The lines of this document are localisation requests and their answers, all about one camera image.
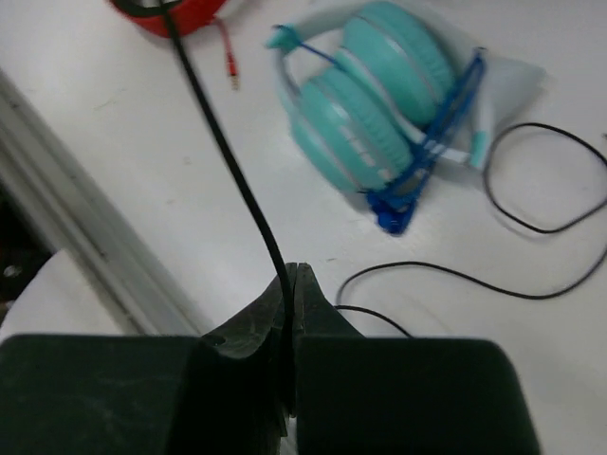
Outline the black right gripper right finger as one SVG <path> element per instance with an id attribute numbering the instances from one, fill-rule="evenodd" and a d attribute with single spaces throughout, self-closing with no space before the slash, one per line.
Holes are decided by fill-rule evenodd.
<path id="1" fill-rule="evenodd" d="M 300 264 L 293 327 L 302 454 L 537 454 L 519 377 L 494 342 L 364 337 Z"/>

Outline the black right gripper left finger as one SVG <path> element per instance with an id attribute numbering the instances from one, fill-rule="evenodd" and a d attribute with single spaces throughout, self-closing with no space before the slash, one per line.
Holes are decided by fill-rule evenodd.
<path id="1" fill-rule="evenodd" d="M 5 454 L 276 454 L 294 411 L 282 286 L 202 337 L 15 334 Z"/>

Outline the black Panasonic headphones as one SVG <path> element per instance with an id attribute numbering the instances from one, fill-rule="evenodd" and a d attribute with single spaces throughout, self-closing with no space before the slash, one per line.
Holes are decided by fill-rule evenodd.
<path id="1" fill-rule="evenodd" d="M 218 120 L 215 116 L 214 111 L 212 110 L 210 102 L 208 101 L 208 99 L 206 97 L 202 84 L 201 84 L 200 80 L 197 78 L 193 65 L 187 55 L 185 46 L 182 43 L 182 36 L 179 35 L 177 28 L 175 26 L 175 22 L 171 16 L 171 14 L 165 7 L 165 4 L 163 1 L 157 1 L 157 3 L 161 8 L 162 17 L 164 19 L 165 26 L 170 34 L 170 37 L 167 39 L 169 39 L 169 41 L 172 43 L 172 46 L 174 47 L 176 59 L 181 64 L 181 67 L 184 71 L 186 80 L 188 81 L 188 85 L 190 86 L 190 88 L 193 92 L 193 97 L 195 99 L 195 102 L 200 109 L 203 119 L 207 122 L 207 124 L 210 128 L 212 136 L 218 147 L 219 153 L 222 155 L 224 162 L 231 174 L 231 177 L 232 177 L 238 191 L 240 191 L 241 196 L 248 208 L 248 211 L 249 211 L 253 221 L 255 222 L 255 224 L 257 225 L 257 228 L 260 231 L 262 239 L 266 245 L 269 257 L 277 272 L 277 276 L 279 279 L 279 286 L 280 286 L 279 288 L 282 293 L 283 291 L 286 290 L 286 286 L 288 284 L 293 284 L 294 282 L 291 282 L 291 280 L 286 277 L 286 265 L 284 263 L 283 257 L 281 255 L 281 252 L 280 252 L 278 244 L 275 240 L 275 237 L 271 231 L 271 228 L 269 227 L 269 224 L 267 223 L 267 220 L 266 220 L 262 210 L 260 209 L 260 207 L 252 193 L 252 190 L 250 189 L 250 187 L 248 185 L 248 182 L 239 166 L 239 163 L 237 162 L 236 157 L 234 156 L 234 154 L 232 152 L 232 149 L 230 148 L 230 145 L 229 145 L 227 139 L 225 138 L 223 131 L 221 130 L 221 127 L 219 126 Z M 503 131 L 503 134 L 501 136 L 499 136 L 498 139 L 495 139 L 494 143 L 492 143 L 489 148 L 493 147 L 493 145 L 497 145 L 497 142 L 499 142 L 499 140 L 502 139 L 502 136 L 504 136 L 504 135 L 507 136 L 507 134 L 512 133 L 516 129 L 526 128 L 526 127 L 544 129 L 549 132 L 561 135 L 563 137 L 567 137 L 568 139 L 577 142 L 580 146 L 584 147 L 589 153 L 594 155 L 595 158 L 597 158 L 606 169 L 606 158 L 603 155 L 601 155 L 600 152 L 596 148 L 591 146 L 586 141 L 582 140 L 580 137 L 575 136 L 568 131 L 565 131 L 556 126 L 548 125 L 548 124 L 544 124 L 544 123 L 527 122 L 527 123 L 515 124 L 511 127 L 508 127 L 508 128 L 506 128 L 506 130 Z M 523 220 L 513 216 L 511 213 L 504 210 L 500 204 L 498 204 L 498 201 L 495 199 L 495 196 L 492 192 L 492 188 L 490 187 L 489 171 L 486 171 L 483 173 L 483 185 L 485 188 L 485 193 L 486 193 L 487 199 L 494 208 L 496 208 L 498 211 L 500 211 L 503 215 L 506 215 L 506 217 L 510 218 L 511 221 L 514 221 L 514 222 L 518 223 L 519 225 L 521 225 L 523 228 L 532 230 L 541 235 L 552 235 L 552 234 L 564 232 L 564 231 L 572 228 L 574 225 L 583 222 L 585 219 L 590 218 L 591 216 L 596 214 L 598 211 L 600 211 L 601 209 L 604 209 L 606 207 L 606 199 L 604 199 L 597 206 L 590 209 L 588 212 L 582 214 L 579 218 L 574 219 L 569 224 L 563 225 L 561 227 L 558 227 L 558 228 L 555 228 L 552 230 L 542 230 L 542 229 L 539 229 L 538 227 L 534 227 L 529 224 L 526 224 L 526 222 L 524 223 Z M 596 260 L 596 262 L 594 264 L 592 264 L 590 266 L 590 268 L 579 279 L 577 279 L 576 281 L 574 281 L 573 283 L 564 287 L 561 290 L 558 290 L 558 291 L 555 291 L 555 292 L 549 293 L 549 294 L 543 294 L 543 295 L 528 295 L 528 294 L 523 294 L 523 293 L 517 293 L 514 291 L 509 291 L 504 288 L 496 287 L 487 282 L 480 281 L 470 275 L 464 274 L 457 270 L 446 268 L 445 266 L 442 266 L 439 264 L 431 264 L 431 263 L 420 262 L 420 261 L 404 261 L 404 262 L 401 261 L 401 262 L 385 263 L 385 264 L 379 264 L 379 265 L 374 265 L 374 266 L 368 267 L 368 268 L 363 269 L 360 272 L 357 272 L 356 274 L 350 276 L 345 282 L 342 283 L 342 285 L 338 289 L 338 293 L 336 296 L 336 303 L 341 302 L 341 297 L 342 297 L 343 291 L 345 290 L 347 285 L 349 285 L 354 280 L 361 278 L 363 275 L 370 274 L 372 272 L 378 272 L 383 269 L 396 268 L 396 267 L 407 267 L 407 266 L 428 268 L 433 271 L 452 275 L 456 278 L 459 278 L 459 279 L 462 279 L 462 280 L 465 280 L 468 282 L 472 282 L 474 284 L 480 285 L 481 287 L 484 287 L 485 289 L 496 292 L 498 294 L 509 296 L 511 298 L 522 299 L 522 300 L 536 300 L 536 301 L 552 300 L 552 299 L 561 297 L 565 294 L 568 294 L 568 293 L 574 291 L 574 289 L 580 287 L 585 282 L 587 282 L 592 277 L 592 275 L 594 275 L 600 269 L 600 267 L 604 264 L 605 260 L 606 260 L 606 245 L 603 248 L 603 251 L 598 256 L 598 259 Z M 354 306 L 354 305 L 344 305 L 344 304 L 333 305 L 333 306 L 331 306 L 331 308 L 338 311 L 338 316 L 341 316 L 339 314 L 339 310 L 345 310 L 345 311 L 358 312 L 358 313 L 372 316 L 374 318 L 381 319 L 382 321 L 384 321 L 384 322 L 390 324 L 391 326 L 393 326 L 394 328 L 396 328 L 398 330 L 398 332 L 400 334 L 402 334 L 403 336 L 410 337 L 410 338 L 414 337 L 411 333 L 409 333 L 401 325 L 399 325 L 392 319 L 380 314 L 377 311 L 371 310 L 369 308 L 363 308 L 363 307 Z"/>

